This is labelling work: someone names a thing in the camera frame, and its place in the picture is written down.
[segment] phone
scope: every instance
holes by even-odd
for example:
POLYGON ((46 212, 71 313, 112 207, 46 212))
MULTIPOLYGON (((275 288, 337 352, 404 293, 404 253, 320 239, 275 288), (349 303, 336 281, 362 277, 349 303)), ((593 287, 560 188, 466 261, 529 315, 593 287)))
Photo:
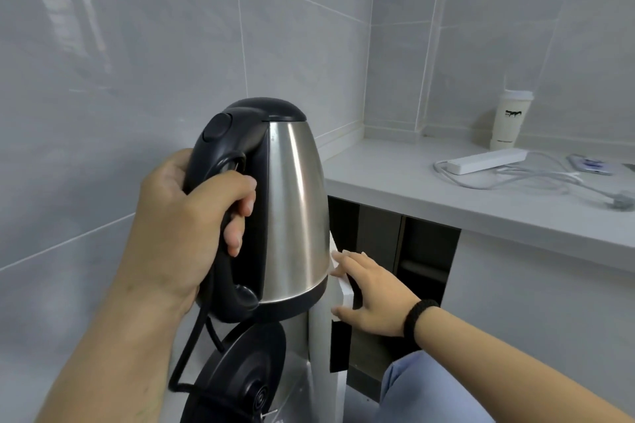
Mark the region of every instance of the phone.
POLYGON ((607 163, 599 159, 591 159, 580 154, 571 154, 567 156, 567 161, 576 171, 613 175, 613 172, 607 168, 607 163))

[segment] countertop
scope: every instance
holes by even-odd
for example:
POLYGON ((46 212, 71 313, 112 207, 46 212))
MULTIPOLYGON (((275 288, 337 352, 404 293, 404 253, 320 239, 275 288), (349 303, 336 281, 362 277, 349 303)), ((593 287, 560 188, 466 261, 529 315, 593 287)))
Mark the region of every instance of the countertop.
MULTIPOLYGON (((363 139, 323 163, 330 196, 497 236, 635 272, 635 211, 609 209, 608 199, 580 187, 544 180, 491 191, 455 185, 433 162, 485 152, 464 140, 425 137, 417 144, 363 139)), ((566 154, 552 153, 567 165, 566 154)), ((526 164, 554 168, 530 154, 526 164)), ((635 172, 616 163, 615 175, 583 174, 591 186, 635 193, 635 172)), ((460 176, 486 185, 491 172, 460 176)))

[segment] kettle handle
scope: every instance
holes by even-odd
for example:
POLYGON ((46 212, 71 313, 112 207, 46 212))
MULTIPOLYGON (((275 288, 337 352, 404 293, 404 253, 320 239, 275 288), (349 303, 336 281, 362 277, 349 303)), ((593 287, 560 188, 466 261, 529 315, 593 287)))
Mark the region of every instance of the kettle handle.
MULTIPOLYGON (((219 174, 226 167, 243 172, 246 154, 262 142, 269 124, 262 114, 252 108, 230 108, 217 114, 199 136, 186 170, 184 192, 189 194, 205 180, 219 174)), ((218 251, 210 269, 213 277, 205 278, 199 294, 207 295, 210 302, 199 298, 201 307, 212 308, 214 316, 224 323, 240 323, 251 317, 260 301, 252 290, 234 283, 232 257, 227 251, 224 232, 232 220, 232 208, 223 216, 218 238, 218 251)))

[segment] charging cable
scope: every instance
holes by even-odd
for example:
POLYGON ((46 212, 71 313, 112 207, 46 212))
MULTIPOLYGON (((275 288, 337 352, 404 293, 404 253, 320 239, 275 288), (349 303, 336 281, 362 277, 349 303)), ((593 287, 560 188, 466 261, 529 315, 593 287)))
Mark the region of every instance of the charging cable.
POLYGON ((540 153, 536 151, 530 151, 529 154, 538 154, 544 156, 551 161, 555 162, 560 166, 561 171, 542 171, 538 169, 531 169, 528 167, 523 167, 518 164, 506 164, 501 166, 496 171, 499 174, 511 175, 509 179, 501 180, 495 182, 494 184, 490 184, 489 186, 474 186, 473 184, 467 184, 461 180, 458 180, 454 175, 450 174, 446 169, 442 166, 446 164, 448 161, 437 161, 433 164, 434 170, 439 174, 442 174, 446 178, 450 179, 455 184, 461 187, 467 187, 468 189, 481 189, 481 190, 490 190, 496 189, 497 187, 504 186, 505 184, 511 184, 512 182, 517 182, 523 179, 529 179, 532 177, 544 177, 550 178, 554 180, 558 180, 560 182, 565 182, 567 184, 573 184, 574 186, 580 186, 584 189, 588 189, 590 191, 596 192, 603 196, 608 197, 612 200, 609 203, 609 207, 612 209, 616 209, 618 211, 633 211, 635 210, 635 195, 628 193, 626 191, 621 191, 620 193, 609 193, 607 191, 603 191, 602 189, 598 189, 596 187, 589 186, 584 183, 583 179, 580 177, 578 172, 569 171, 564 164, 562 164, 555 157, 550 156, 549 154, 540 153))

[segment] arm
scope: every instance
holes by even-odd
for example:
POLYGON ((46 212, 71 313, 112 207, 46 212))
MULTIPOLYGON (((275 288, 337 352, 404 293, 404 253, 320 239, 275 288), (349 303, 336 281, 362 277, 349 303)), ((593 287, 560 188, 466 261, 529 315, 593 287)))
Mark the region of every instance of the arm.
POLYGON ((189 155, 179 151, 144 180, 112 286, 36 423, 158 421, 172 341, 210 270, 221 219, 240 200, 224 233, 236 255, 255 199, 255 180, 234 171, 186 196, 189 155))
MULTIPOLYGON (((333 275, 351 275, 364 306, 336 307, 334 314, 363 331, 403 336, 406 315, 419 298, 364 253, 345 253, 334 254, 340 265, 333 275)), ((423 312, 415 339, 496 421, 634 421, 563 374, 441 308, 423 312)))

